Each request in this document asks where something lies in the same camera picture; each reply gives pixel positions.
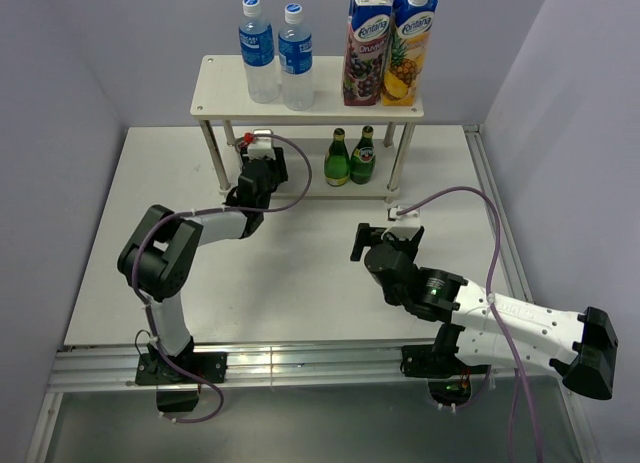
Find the green glass bottle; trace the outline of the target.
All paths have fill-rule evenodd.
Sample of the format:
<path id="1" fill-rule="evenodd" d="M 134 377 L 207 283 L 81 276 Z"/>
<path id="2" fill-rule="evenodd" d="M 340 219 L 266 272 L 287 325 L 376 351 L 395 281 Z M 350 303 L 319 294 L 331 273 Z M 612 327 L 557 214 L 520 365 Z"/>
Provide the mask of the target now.
<path id="1" fill-rule="evenodd" d="M 325 181 L 333 187 L 342 186 L 347 183 L 349 172 L 350 160 L 345 144 L 345 131 L 343 128 L 336 128 L 324 159 Z"/>
<path id="2" fill-rule="evenodd" d="M 353 183 L 364 185 L 368 183 L 375 169 L 376 154 L 373 142 L 374 129 L 364 126 L 361 138 L 350 157 L 350 179 Z"/>

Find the Pocari Sweat bottle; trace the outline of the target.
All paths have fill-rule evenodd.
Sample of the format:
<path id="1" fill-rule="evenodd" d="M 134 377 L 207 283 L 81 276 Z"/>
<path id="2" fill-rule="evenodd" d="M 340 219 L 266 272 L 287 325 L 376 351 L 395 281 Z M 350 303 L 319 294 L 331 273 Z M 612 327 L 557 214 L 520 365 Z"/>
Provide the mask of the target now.
<path id="1" fill-rule="evenodd" d="M 254 102 L 266 104 L 279 96 L 273 28 L 260 0 L 242 0 L 242 11 L 238 33 L 248 93 Z"/>
<path id="2" fill-rule="evenodd" d="M 278 32 L 278 53 L 283 102 L 293 111 L 304 111 L 313 104 L 312 51 L 312 33 L 305 22 L 302 6 L 287 4 L 284 26 Z"/>

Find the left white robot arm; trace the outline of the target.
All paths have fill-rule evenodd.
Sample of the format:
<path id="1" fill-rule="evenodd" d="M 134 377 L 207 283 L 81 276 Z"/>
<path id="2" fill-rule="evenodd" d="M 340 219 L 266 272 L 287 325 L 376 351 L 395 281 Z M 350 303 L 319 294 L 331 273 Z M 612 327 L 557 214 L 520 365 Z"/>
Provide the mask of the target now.
<path id="1" fill-rule="evenodd" d="M 147 351 L 139 355 L 137 385 L 192 383 L 191 375 L 212 383 L 224 381 L 226 354 L 195 351 L 184 319 L 181 290 L 197 249 L 252 236 L 264 221 L 263 211 L 269 207 L 271 195 L 288 180 L 281 147 L 243 148 L 240 156 L 238 183 L 227 195 L 223 211 L 178 216 L 162 205 L 153 205 L 118 257 L 118 271 L 147 299 L 145 306 L 155 329 Z"/>

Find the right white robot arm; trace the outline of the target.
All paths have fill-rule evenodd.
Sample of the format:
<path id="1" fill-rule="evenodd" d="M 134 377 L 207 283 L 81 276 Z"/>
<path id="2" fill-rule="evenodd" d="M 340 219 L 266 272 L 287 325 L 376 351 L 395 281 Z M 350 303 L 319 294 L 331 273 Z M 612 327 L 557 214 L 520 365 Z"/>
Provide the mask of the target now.
<path id="1" fill-rule="evenodd" d="M 387 304 L 440 325 L 433 343 L 403 347 L 405 376 L 446 379 L 523 368 L 556 377 L 581 396 L 612 398 L 618 338 L 605 311 L 560 311 L 501 294 L 489 299 L 469 279 L 417 266 L 423 233 L 399 238 L 361 223 L 350 255 L 364 263 Z"/>

